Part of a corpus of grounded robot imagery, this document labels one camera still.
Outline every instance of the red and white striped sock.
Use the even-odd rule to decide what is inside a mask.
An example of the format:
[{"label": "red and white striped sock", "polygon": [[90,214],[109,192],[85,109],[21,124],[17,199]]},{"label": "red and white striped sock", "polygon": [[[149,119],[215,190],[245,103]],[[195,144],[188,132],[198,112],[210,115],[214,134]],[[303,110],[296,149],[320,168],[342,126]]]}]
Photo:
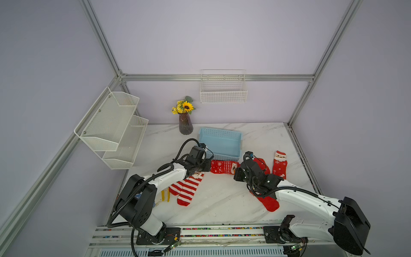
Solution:
[{"label": "red and white striped sock", "polygon": [[203,180],[204,172],[196,172],[194,175],[185,179],[185,184],[181,188],[180,194],[177,197],[179,205],[188,206],[194,197],[199,183]]},{"label": "red and white striped sock", "polygon": [[186,179],[178,181],[178,182],[172,184],[169,187],[170,193],[173,194],[173,195],[179,195],[179,193],[181,192],[181,189],[183,188],[185,182],[186,182]]}]

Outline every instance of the white mesh shelf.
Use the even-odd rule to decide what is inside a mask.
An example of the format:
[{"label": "white mesh shelf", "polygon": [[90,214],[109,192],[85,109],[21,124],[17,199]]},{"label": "white mesh shelf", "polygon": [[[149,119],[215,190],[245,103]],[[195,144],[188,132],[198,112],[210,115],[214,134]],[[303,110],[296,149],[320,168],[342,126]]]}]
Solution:
[{"label": "white mesh shelf", "polygon": [[117,151],[105,152],[103,161],[111,169],[130,169],[137,156],[148,120],[133,115]]},{"label": "white mesh shelf", "polygon": [[116,151],[138,102],[133,95],[110,92],[80,132],[80,139],[93,151]]},{"label": "white mesh shelf", "polygon": [[138,97],[106,88],[100,99],[106,94],[98,110],[93,109],[95,114],[87,125],[83,119],[74,133],[111,169],[130,169],[148,120],[134,114]]},{"label": "white mesh shelf", "polygon": [[245,103],[245,70],[201,71],[201,103]]}]

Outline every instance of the green leaf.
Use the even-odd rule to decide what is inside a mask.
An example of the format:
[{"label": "green leaf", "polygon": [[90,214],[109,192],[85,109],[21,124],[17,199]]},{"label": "green leaf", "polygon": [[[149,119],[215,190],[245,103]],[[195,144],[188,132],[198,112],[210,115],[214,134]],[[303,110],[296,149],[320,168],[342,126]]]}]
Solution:
[{"label": "green leaf", "polygon": [[192,102],[194,101],[194,100],[193,100],[191,97],[189,97],[189,96],[186,96],[184,100],[187,101],[187,102],[189,102],[189,103],[192,103]]}]

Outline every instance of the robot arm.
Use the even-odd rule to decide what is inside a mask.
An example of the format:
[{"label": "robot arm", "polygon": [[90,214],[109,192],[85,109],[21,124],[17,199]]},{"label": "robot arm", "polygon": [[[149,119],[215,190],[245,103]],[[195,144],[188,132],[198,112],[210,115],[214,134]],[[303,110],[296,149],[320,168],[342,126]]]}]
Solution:
[{"label": "robot arm", "polygon": [[362,255],[371,227],[358,204],[351,198],[344,200],[315,194],[291,184],[274,174],[264,174],[259,165],[252,160],[253,153],[246,152],[243,162],[234,174],[236,181],[244,181],[256,197],[272,197],[293,203],[316,214],[318,220],[302,220],[287,215],[278,231],[268,236],[277,243],[312,237],[334,241],[343,250]]},{"label": "robot arm", "polygon": [[[189,141],[195,141],[197,146],[194,146],[189,154],[183,155],[179,159],[184,145]],[[155,197],[171,184],[181,181],[195,172],[210,171],[214,155],[206,159],[205,152],[205,144],[200,144],[195,139],[188,139],[181,146],[177,157],[171,163],[161,166],[157,174],[145,177],[133,175],[116,199],[114,214],[106,226],[131,225],[142,233],[147,232],[152,243],[161,243],[166,234],[166,225],[151,213]],[[127,222],[112,224],[118,215],[121,215]]]}]

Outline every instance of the glass vase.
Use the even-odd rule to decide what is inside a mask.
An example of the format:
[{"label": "glass vase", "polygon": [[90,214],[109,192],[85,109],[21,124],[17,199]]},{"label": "glass vase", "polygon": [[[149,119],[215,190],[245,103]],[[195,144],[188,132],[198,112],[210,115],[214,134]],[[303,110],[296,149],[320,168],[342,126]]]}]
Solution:
[{"label": "glass vase", "polygon": [[188,113],[179,113],[179,128],[180,133],[183,135],[189,135],[193,132],[193,124],[190,120],[190,115]]}]

